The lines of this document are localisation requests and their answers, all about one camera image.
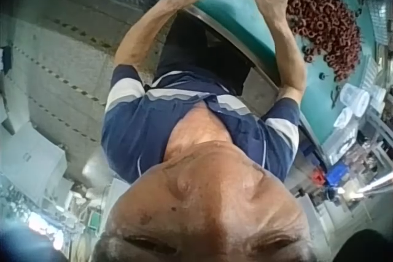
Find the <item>metal cabinet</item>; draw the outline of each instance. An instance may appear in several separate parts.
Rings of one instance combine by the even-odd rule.
[[[44,196],[50,198],[67,168],[65,152],[30,122],[1,148],[1,172],[38,206]]]

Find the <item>navy blue shirt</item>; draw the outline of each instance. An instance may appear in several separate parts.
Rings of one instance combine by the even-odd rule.
[[[214,79],[197,71],[169,72],[144,87],[133,66],[114,70],[101,143],[122,179],[133,183],[163,161],[173,128],[198,102],[221,120],[233,143],[284,181],[298,148],[299,106],[283,98],[258,118]]]

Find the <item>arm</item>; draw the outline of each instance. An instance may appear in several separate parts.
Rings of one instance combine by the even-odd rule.
[[[255,0],[276,47],[281,78],[281,98],[300,104],[306,87],[306,69],[295,38],[286,20],[288,0]]]
[[[146,58],[155,36],[178,10],[197,0],[160,0],[125,34],[115,54],[115,64],[136,69]]]
[[[116,51],[115,64],[132,64],[138,70],[155,36],[180,8],[173,0],[159,0],[125,34]]]
[[[276,47],[281,78],[280,98],[292,98],[299,105],[306,88],[306,68],[287,22],[269,26]]]

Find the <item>red object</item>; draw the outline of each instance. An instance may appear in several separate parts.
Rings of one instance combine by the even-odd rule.
[[[326,183],[325,173],[320,168],[316,168],[311,174],[311,180],[315,185],[321,187]]]

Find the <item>white plastic container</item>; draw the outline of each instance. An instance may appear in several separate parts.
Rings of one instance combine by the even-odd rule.
[[[364,115],[370,102],[370,94],[359,87],[347,83],[341,90],[340,101],[349,107],[355,116],[360,118]]]
[[[349,121],[351,121],[353,114],[354,113],[350,107],[345,107],[337,117],[333,127],[338,129],[345,128],[348,125]]]

